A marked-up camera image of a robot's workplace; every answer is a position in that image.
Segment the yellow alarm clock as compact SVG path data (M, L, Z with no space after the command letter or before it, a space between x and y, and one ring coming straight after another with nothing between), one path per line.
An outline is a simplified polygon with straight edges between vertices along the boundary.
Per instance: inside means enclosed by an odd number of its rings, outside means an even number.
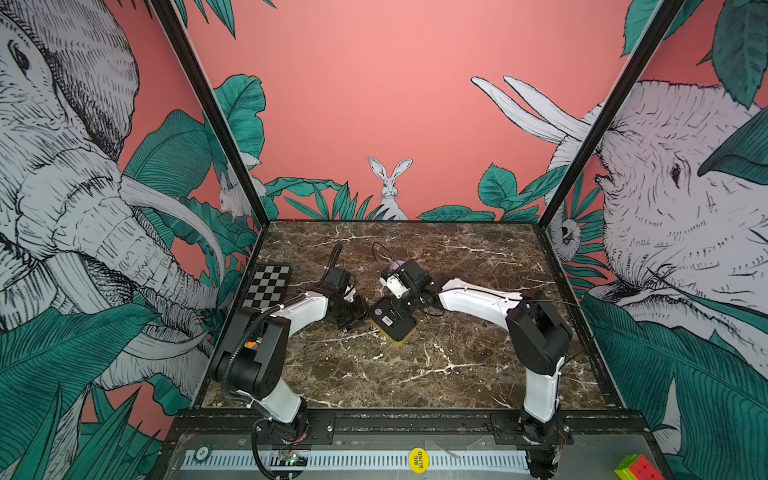
M416 329L416 319L394 297L382 297L371 307L370 312L374 324L396 344L405 342Z

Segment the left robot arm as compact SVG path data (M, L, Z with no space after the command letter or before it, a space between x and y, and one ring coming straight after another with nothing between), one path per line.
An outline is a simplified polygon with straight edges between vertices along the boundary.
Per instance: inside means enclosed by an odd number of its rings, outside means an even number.
M265 310L236 310L209 366L220 396L242 402L269 420L291 424L303 399L282 379L290 337L321 321L350 329L367 319L366 300L357 292L344 296L307 291Z

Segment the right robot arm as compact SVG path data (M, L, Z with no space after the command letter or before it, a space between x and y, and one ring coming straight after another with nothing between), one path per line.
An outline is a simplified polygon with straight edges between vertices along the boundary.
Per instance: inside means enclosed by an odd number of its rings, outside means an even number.
M394 273L381 282L400 300L424 294L447 311L465 313L504 327L515 354L526 370L524 413L545 424L559 407L561 369L573 334L553 303L539 290L501 292L459 278L428 283Z

